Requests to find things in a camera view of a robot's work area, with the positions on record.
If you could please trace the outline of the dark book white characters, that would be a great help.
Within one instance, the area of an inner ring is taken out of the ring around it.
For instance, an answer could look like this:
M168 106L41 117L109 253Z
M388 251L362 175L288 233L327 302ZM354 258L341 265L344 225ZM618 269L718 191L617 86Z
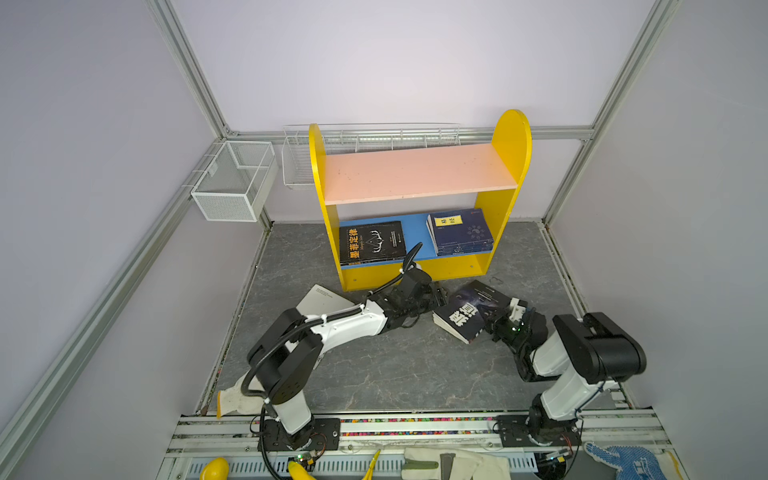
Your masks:
M509 296L474 280L433 311L433 323L464 344L470 344L489 324L509 313L511 301Z

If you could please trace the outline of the black book yellow title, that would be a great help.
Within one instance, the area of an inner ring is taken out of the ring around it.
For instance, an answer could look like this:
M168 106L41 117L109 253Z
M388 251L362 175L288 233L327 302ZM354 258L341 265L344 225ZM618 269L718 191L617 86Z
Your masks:
M339 236L342 266L403 260L406 256L400 221L342 226Z

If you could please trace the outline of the white book black lettering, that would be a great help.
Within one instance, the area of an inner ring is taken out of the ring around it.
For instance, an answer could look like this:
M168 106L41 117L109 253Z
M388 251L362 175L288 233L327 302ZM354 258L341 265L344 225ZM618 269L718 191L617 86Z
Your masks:
M296 306L304 316L332 314L356 305L335 292L315 284Z

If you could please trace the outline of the blue book dotted circle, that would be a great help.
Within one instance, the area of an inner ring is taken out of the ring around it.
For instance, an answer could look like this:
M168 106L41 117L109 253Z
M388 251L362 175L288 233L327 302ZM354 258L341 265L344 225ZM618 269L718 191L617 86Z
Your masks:
M493 242L494 239L481 209L462 209L431 213L427 228L435 252L439 246L471 242Z

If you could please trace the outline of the blue book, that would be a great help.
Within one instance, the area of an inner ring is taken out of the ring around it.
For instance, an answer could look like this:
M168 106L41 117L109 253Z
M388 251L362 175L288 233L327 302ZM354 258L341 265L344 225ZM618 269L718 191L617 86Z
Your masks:
M468 255L476 253L491 252L494 248L493 242L471 242L463 244L452 244L439 246L436 255L438 257Z

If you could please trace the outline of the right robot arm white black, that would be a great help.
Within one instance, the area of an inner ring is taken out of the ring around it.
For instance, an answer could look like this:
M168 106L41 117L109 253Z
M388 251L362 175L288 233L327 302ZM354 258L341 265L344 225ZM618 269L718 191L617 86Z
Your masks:
M525 415L500 415L493 430L504 447L578 446L584 409L600 394L643 373L647 357L630 334L602 312L543 314L514 299L486 320L492 340L511 350L520 378L548 382Z

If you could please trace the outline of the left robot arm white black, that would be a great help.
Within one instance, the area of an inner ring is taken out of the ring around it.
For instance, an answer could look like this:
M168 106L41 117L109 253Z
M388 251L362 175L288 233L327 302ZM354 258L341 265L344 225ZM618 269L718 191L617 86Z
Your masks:
M304 388L324 354L360 338L407 329L408 319L417 322L446 304L444 290L415 261L422 246L419 242L410 249L399 274L368 292L363 302L326 314L287 309L251 348L240 395L262 400L262 412L276 424L279 445L297 450L323 431L315 426Z

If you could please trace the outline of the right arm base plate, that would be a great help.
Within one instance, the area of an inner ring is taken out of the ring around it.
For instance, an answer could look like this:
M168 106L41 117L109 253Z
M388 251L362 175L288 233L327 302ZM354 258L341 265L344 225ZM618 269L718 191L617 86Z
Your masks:
M503 447L572 447L580 446L577 421L531 419L529 415L499 415L494 424Z

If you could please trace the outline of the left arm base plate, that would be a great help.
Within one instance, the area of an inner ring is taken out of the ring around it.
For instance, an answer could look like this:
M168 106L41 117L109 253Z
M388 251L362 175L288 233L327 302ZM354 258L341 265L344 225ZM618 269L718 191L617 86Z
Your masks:
M341 419L314 417L295 434L288 434L279 421L267 419L263 432L261 443L266 451L335 451L341 438Z

